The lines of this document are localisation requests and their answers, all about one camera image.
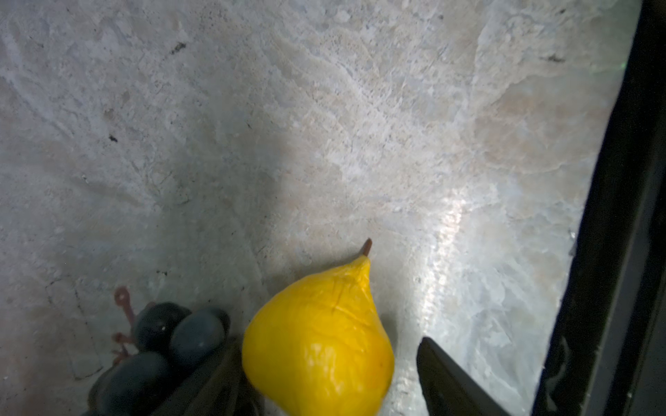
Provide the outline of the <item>small yellow fake lemon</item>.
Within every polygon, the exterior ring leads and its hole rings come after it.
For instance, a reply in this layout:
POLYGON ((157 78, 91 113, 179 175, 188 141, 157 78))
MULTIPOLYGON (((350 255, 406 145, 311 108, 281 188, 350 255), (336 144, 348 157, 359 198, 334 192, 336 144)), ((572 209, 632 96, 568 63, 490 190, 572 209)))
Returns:
POLYGON ((376 415, 395 355, 370 289, 366 240, 360 255, 303 277, 249 323, 246 378, 288 415, 376 415))

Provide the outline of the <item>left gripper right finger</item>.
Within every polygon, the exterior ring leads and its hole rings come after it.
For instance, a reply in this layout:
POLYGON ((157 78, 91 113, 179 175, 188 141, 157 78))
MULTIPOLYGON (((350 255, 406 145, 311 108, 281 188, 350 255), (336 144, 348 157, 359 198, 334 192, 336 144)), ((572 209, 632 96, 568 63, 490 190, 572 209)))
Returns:
POLYGON ((433 339, 423 337, 416 368, 430 416, 508 416, 433 339))

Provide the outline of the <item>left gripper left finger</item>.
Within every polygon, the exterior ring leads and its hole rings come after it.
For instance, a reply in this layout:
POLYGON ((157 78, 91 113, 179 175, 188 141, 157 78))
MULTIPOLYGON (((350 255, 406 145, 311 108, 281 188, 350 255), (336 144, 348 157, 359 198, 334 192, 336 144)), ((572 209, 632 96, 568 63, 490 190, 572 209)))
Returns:
POLYGON ((241 339, 216 349, 151 415, 234 415, 247 403, 241 339))

